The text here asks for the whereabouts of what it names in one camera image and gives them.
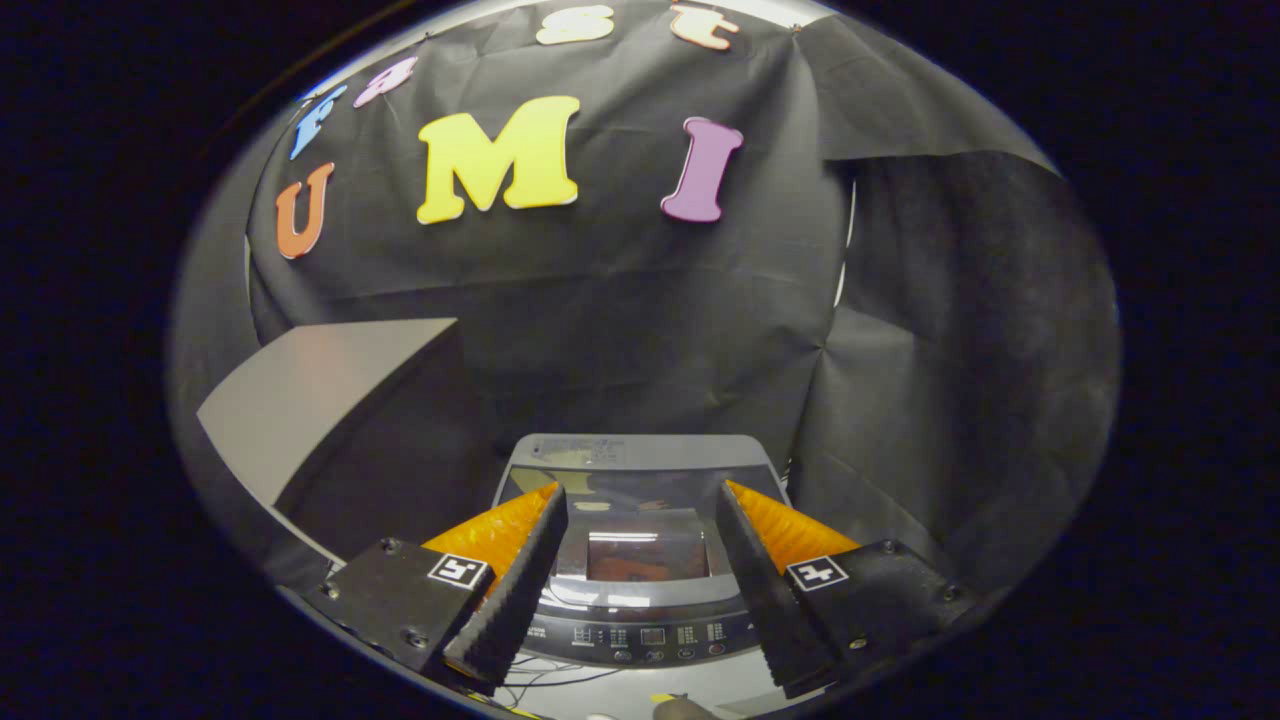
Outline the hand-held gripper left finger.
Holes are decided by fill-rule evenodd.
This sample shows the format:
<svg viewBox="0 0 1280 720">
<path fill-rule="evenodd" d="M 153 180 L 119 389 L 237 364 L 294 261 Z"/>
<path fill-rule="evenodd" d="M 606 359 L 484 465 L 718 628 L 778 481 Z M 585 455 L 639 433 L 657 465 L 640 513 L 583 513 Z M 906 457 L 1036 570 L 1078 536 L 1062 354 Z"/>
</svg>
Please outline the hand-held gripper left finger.
<svg viewBox="0 0 1280 720">
<path fill-rule="evenodd" d="M 424 544 L 380 539 L 305 603 L 397 667 L 490 693 L 524 646 L 567 525 L 564 488 L 550 483 Z"/>
</svg>

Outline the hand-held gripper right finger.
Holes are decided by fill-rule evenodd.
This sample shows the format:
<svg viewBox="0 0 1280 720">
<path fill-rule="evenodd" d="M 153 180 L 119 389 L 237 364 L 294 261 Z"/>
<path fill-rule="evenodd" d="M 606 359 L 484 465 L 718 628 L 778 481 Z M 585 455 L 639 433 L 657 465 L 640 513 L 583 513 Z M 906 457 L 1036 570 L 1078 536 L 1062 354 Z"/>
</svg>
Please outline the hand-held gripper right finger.
<svg viewBox="0 0 1280 720">
<path fill-rule="evenodd" d="M 716 527 L 788 698 L 869 685 L 977 615 L 977 593 L 905 543 L 859 544 L 746 486 L 719 487 Z"/>
</svg>

